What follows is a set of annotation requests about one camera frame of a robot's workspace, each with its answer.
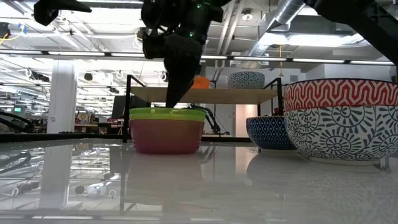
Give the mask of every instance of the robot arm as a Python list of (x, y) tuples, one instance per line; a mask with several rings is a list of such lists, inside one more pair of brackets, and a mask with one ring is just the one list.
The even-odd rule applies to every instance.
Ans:
[[(398, 21), (374, 0), (303, 0), (314, 8), (319, 15), (333, 21), (351, 26), (368, 40), (389, 60), (398, 65)], [(157, 7), (151, 0), (144, 0), (143, 8), (157, 10), (143, 11), (142, 19), (152, 32), (158, 25), (167, 26), (158, 45), (152, 44), (152, 34), (144, 39), (144, 52), (147, 58), (154, 58), (152, 49), (162, 49), (165, 67), (169, 73), (167, 90), (167, 107), (174, 107), (192, 85), (193, 77), (199, 70), (201, 46), (205, 43), (207, 30), (211, 21), (221, 22), (221, 6), (225, 1), (187, 1), (186, 4), (176, 4), (178, 0), (163, 0)]]

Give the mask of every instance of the bowl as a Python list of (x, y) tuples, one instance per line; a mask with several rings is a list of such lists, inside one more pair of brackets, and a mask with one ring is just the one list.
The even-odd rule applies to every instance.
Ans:
[(261, 149), (294, 150), (285, 128), (283, 116), (263, 116), (246, 119), (250, 140)]
[(398, 150), (398, 84), (323, 79), (286, 87), (285, 125), (305, 155), (375, 161)]
[(173, 108), (130, 110), (131, 139), (144, 154), (192, 154), (200, 146), (205, 112)]
[(266, 82), (263, 73), (235, 72), (226, 78), (226, 86), (230, 89), (261, 89)]

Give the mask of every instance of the white bowl with blue pattern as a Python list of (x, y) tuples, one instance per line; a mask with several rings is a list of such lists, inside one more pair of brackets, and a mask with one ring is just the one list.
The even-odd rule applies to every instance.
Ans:
[(226, 86), (230, 89), (261, 89), (266, 82), (260, 72), (235, 72), (226, 78)]
[(263, 116), (246, 119), (250, 140), (261, 149), (296, 150), (290, 142), (283, 116)]
[(290, 140), (312, 158), (375, 161), (398, 150), (398, 106), (331, 106), (285, 112)]

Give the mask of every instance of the pillar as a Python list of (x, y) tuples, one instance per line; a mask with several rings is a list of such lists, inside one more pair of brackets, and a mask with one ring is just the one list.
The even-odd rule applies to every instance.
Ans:
[(76, 62), (54, 60), (47, 133), (74, 131), (77, 80)]
[[(75, 61), (54, 60), (47, 133), (73, 131), (78, 69)], [(62, 209), (68, 202), (73, 145), (46, 147), (39, 207)]]

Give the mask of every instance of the ceiling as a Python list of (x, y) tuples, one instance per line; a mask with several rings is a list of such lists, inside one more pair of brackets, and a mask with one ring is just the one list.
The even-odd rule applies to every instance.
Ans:
[[(136, 40), (135, 34), (140, 27), (144, 26), (141, 21), (141, 10), (139, 4), (118, 4), (91, 3), (92, 13), (67, 12), (62, 11), (60, 16), (50, 25), (44, 27), (32, 19), (34, 1), (12, 1), (0, 0), (0, 22), (10, 23), (11, 37), (20, 34), (19, 24), (24, 24), (26, 34), (13, 41), (4, 41), (0, 49), (30, 49), (30, 50), (72, 50), (72, 51), (104, 51), (104, 52), (142, 52), (140, 43)], [(253, 0), (244, 1), (243, 8), (250, 8), (253, 19), (245, 21), (241, 18), (241, 12), (234, 11), (233, 18), (239, 16), (238, 24), (233, 30), (233, 40), (228, 46), (227, 54), (233, 52), (244, 52), (251, 49), (259, 38), (258, 25), (261, 23), (265, 14), (276, 9), (278, 0)], [(323, 18), (317, 16), (310, 8), (305, 8), (299, 16), (292, 22), (294, 31), (283, 33), (286, 37), (299, 33), (323, 32), (322, 30), (309, 30), (309, 22), (325, 22)], [(215, 54), (223, 30), (223, 23), (212, 22), (208, 32), (208, 43), (205, 46), (206, 54)], [(345, 59), (368, 59), (374, 60), (382, 55), (373, 47), (311, 47), (306, 45), (284, 44), (269, 47), (267, 54), (279, 57), (302, 57), (302, 58), (345, 58)], [(160, 61), (104, 61), (104, 60), (79, 60), (80, 79), (79, 85), (120, 85), (120, 94), (124, 93), (122, 86), (126, 84), (127, 74), (134, 74), (142, 82), (149, 86), (166, 86), (159, 76), (164, 71), (163, 63)], [(268, 67), (278, 66), (278, 63), (270, 63)], [(291, 63), (289, 68), (305, 69), (308, 64)], [(46, 58), (4, 58), (0, 62), (0, 82), (4, 83), (37, 83), (30, 79), (26, 70), (31, 69), (43, 75), (51, 77), (52, 59)], [(86, 72), (105, 73), (111, 75), (113, 80), (100, 80), (98, 82), (87, 82), (83, 76)], [(9, 92), (3, 88), (2, 95)], [(29, 87), (23, 88), (28, 92), (36, 92), (43, 102), (47, 104), (45, 97), (49, 97), (49, 87)], [(82, 89), (78, 90), (78, 98), (96, 99), (93, 95), (113, 95), (109, 89)], [(108, 101), (107, 108), (103, 111), (110, 112), (112, 101)]]

